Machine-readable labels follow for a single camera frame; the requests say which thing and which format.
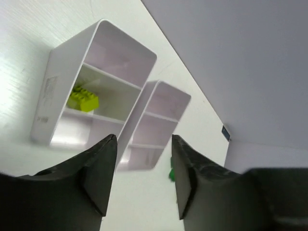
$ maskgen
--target shelf divider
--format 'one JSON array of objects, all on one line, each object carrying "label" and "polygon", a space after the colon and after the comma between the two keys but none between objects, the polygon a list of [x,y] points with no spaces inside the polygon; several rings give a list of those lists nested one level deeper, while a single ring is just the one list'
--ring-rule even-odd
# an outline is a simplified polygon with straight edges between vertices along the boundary
[{"label": "shelf divider", "polygon": [[112,122],[112,123],[116,123],[116,124],[125,124],[125,121],[122,121],[122,120],[113,119],[113,118],[109,118],[109,117],[102,116],[102,115],[96,115],[96,114],[93,114],[92,112],[90,112],[90,113],[82,112],[82,111],[75,110],[75,109],[68,108],[68,107],[65,107],[64,112],[71,114],[71,115],[83,116],[83,117],[88,117],[88,118],[93,118],[93,119],[99,119],[99,120],[104,120],[104,121],[108,121],[108,122]]},{"label": "shelf divider", "polygon": [[152,117],[155,117],[155,118],[164,119],[164,120],[175,122],[175,123],[179,122],[177,119],[169,118],[169,117],[166,117],[166,116],[163,116],[163,115],[159,115],[159,114],[156,114],[156,113],[147,112],[147,111],[145,111],[144,113],[146,115],[149,115],[149,116],[152,116]]},{"label": "shelf divider", "polygon": [[112,78],[112,79],[114,79],[114,80],[116,80],[116,81],[122,82],[122,83],[124,83],[124,84],[126,84],[126,85],[128,85],[128,86],[133,87],[133,88],[136,88],[136,89],[139,89],[139,90],[142,89],[141,87],[139,87],[139,86],[137,86],[137,85],[135,85],[135,84],[132,84],[132,83],[130,83],[130,82],[127,82],[126,80],[123,80],[123,79],[121,79],[121,78],[119,78],[119,77],[116,77],[116,76],[114,76],[114,75],[111,75],[111,74],[109,74],[108,72],[105,72],[105,71],[103,71],[103,70],[101,70],[101,69],[98,69],[98,68],[96,68],[96,67],[94,67],[94,66],[92,66],[92,65],[90,65],[90,64],[83,63],[83,66],[85,66],[85,67],[91,69],[92,71],[95,71],[95,72],[100,73],[100,74],[102,74],[102,75],[108,76],[108,77],[110,77],[110,78]]},{"label": "shelf divider", "polygon": [[164,149],[165,148],[165,146],[162,146],[162,145],[137,144],[137,143],[131,143],[128,146],[132,148],[148,148],[148,149]]}]

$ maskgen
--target green lego brick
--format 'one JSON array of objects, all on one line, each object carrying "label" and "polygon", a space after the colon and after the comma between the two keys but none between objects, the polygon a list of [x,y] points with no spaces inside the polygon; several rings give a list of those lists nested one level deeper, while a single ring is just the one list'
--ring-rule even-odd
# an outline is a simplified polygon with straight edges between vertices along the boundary
[{"label": "green lego brick", "polygon": [[70,108],[89,112],[99,107],[98,97],[80,86],[74,87],[70,94],[67,105]]},{"label": "green lego brick", "polygon": [[174,170],[172,169],[169,173],[169,179],[174,182],[175,181],[175,177],[174,177]]}]

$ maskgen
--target lime green lego brick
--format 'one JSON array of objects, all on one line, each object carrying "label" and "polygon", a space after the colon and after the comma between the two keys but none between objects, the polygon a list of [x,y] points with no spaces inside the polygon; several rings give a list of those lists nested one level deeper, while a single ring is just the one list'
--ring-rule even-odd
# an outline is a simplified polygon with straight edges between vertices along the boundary
[{"label": "lime green lego brick", "polygon": [[89,112],[99,107],[99,100],[94,93],[77,86],[73,88],[67,105],[76,110]]}]

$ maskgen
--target white shelf unit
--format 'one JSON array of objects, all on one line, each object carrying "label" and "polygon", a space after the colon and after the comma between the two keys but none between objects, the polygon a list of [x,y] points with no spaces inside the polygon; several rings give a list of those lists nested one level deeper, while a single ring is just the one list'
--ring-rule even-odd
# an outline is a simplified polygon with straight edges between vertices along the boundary
[{"label": "white shelf unit", "polygon": [[[119,139],[155,62],[152,51],[106,20],[75,35],[50,53],[32,139],[81,150],[111,133]],[[95,93],[99,108],[68,108],[75,85]]]},{"label": "white shelf unit", "polygon": [[147,82],[119,138],[117,171],[154,168],[190,99],[165,82]]}]

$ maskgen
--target white table surface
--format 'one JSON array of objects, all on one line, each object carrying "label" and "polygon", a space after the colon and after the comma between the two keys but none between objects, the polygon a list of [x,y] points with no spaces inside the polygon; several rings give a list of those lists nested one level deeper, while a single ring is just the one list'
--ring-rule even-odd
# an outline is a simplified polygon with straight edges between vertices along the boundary
[{"label": "white table surface", "polygon": [[[175,134],[223,165],[228,143],[222,123],[139,0],[2,0],[0,9],[0,171],[20,176],[77,153],[29,141],[49,52],[106,18],[153,50],[149,80],[161,79],[192,96]],[[104,231],[182,231],[175,186],[168,179],[171,142],[149,172],[116,173]]]}]

